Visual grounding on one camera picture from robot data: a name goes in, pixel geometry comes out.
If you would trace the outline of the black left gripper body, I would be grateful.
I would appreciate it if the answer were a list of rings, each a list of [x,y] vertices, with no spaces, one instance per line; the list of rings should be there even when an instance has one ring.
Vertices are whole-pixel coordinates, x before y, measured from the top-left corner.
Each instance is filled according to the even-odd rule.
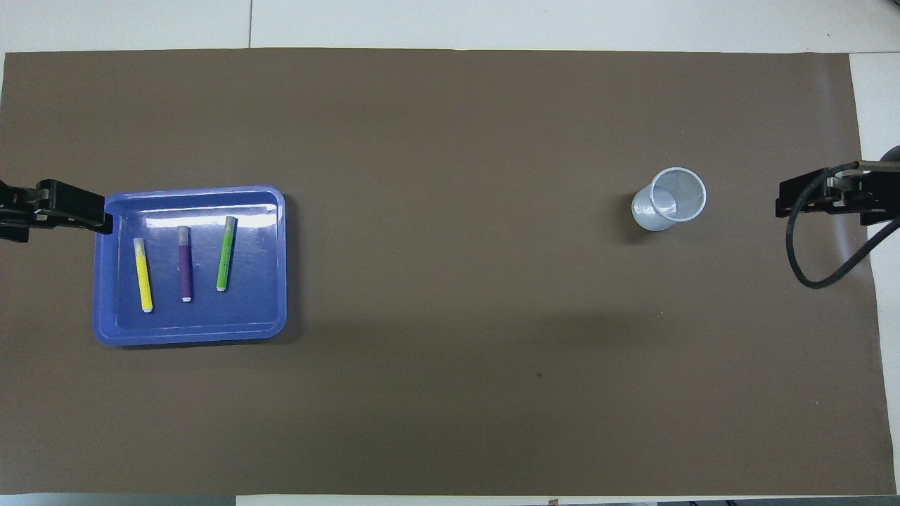
[[[1,239],[27,243],[39,190],[17,187],[1,181]]]

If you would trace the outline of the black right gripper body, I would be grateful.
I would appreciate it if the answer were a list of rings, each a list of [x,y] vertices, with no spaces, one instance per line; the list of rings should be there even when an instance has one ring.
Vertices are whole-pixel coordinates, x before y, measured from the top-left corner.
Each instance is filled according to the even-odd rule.
[[[899,162],[858,161],[835,169],[830,189],[837,192],[837,214],[858,214],[863,226],[898,217]]]

